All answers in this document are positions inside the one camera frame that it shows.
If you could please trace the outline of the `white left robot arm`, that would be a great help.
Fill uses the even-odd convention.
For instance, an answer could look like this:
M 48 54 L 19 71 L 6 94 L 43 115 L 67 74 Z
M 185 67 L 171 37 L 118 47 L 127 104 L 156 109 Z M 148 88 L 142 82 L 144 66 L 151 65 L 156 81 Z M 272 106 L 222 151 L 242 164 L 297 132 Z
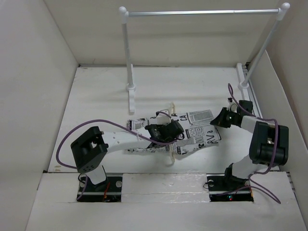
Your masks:
M 173 119 L 165 125 L 151 124 L 137 130 L 126 128 L 122 132 L 104 133 L 94 126 L 71 143 L 71 150 L 78 173 L 85 174 L 91 186 L 102 191 L 107 186 L 107 176 L 102 166 L 106 154 L 136 148 L 165 147 L 175 143 L 183 134 L 183 127 Z

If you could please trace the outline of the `beige clothes hanger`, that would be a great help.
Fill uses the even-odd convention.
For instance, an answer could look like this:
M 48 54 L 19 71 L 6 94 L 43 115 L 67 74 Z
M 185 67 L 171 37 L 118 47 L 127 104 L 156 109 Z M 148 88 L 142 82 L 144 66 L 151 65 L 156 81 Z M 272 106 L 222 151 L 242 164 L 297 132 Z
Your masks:
M 168 114 L 171 116 L 175 112 L 176 112 L 175 104 L 173 102 L 171 102 L 170 106 L 168 108 Z M 171 163 L 169 163 L 168 166 L 172 166 L 175 163 L 175 154 L 173 153 L 171 148 L 169 149 L 169 157 L 170 157 Z

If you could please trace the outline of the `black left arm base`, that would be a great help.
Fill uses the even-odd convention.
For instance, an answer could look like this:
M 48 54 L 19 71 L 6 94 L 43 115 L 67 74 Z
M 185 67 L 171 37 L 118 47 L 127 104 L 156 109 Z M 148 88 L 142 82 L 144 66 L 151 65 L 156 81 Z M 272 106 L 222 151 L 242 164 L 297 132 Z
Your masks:
M 86 183 L 86 176 L 78 176 L 79 186 L 77 202 L 83 203 L 118 203 L 122 196 L 122 174 L 107 174 L 107 180 L 94 185 L 90 179 Z

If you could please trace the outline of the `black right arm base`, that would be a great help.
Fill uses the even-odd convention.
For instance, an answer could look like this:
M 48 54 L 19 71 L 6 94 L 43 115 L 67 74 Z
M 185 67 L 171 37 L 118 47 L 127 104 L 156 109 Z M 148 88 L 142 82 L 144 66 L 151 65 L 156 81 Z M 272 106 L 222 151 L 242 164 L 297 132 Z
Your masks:
M 210 202 L 253 202 L 249 181 L 235 180 L 225 174 L 207 174 L 203 188 L 208 190 Z

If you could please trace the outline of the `newspaper print trousers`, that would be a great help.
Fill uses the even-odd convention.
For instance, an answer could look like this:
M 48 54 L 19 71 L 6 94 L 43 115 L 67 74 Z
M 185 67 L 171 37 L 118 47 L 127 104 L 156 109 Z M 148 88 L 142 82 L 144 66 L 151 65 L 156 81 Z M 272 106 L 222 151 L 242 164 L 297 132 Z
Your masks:
M 217 128 L 210 124 L 214 119 L 211 110 L 173 113 L 173 120 L 178 121 L 184 129 L 180 140 L 176 143 L 159 148 L 133 148 L 130 152 L 172 153 L 184 155 L 199 149 L 218 144 L 221 136 Z

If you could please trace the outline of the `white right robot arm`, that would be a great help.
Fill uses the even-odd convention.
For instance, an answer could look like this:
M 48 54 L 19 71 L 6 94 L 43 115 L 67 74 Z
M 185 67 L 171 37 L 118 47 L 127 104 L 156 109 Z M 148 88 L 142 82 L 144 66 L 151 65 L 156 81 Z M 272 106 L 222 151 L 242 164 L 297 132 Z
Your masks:
M 248 155 L 230 164 L 224 172 L 222 184 L 232 190 L 242 187 L 254 173 L 265 174 L 261 170 L 283 166 L 288 160 L 289 128 L 278 125 L 275 120 L 262 119 L 252 114 L 253 103 L 228 98 L 229 106 L 223 107 L 210 124 L 221 128 L 237 126 L 252 134 Z

